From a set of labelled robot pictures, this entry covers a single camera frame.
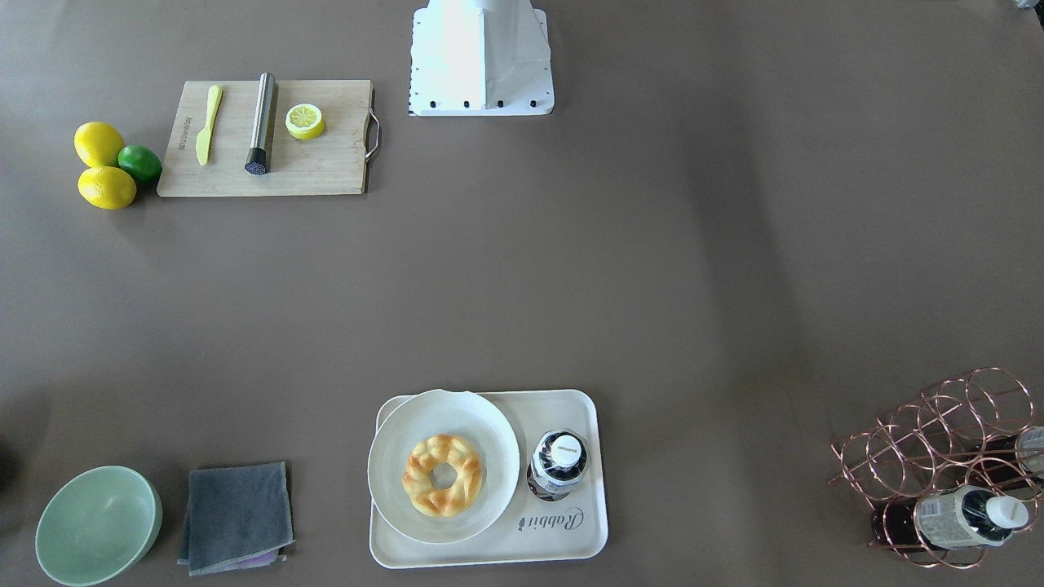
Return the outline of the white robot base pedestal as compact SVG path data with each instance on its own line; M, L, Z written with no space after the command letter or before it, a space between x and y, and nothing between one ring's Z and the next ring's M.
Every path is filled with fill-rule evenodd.
M546 11L529 1L430 1L413 14L408 113L548 115L555 108Z

